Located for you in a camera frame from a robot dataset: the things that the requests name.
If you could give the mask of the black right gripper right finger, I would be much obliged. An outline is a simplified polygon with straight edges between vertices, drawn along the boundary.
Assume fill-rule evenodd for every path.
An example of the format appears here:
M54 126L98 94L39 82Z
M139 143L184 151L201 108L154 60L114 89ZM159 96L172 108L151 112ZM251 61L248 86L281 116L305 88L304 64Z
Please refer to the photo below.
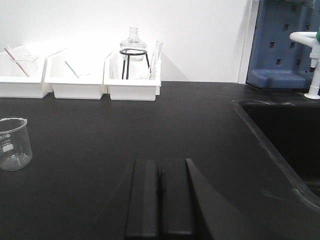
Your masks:
M238 240L240 213L191 159L167 159L161 175L161 233L166 240Z

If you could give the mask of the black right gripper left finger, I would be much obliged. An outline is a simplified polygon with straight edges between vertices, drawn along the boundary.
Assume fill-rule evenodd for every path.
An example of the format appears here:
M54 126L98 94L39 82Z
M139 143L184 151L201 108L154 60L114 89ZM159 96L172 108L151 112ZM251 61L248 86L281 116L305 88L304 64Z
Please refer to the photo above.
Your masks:
M134 163L125 237L159 237L158 170L154 160Z

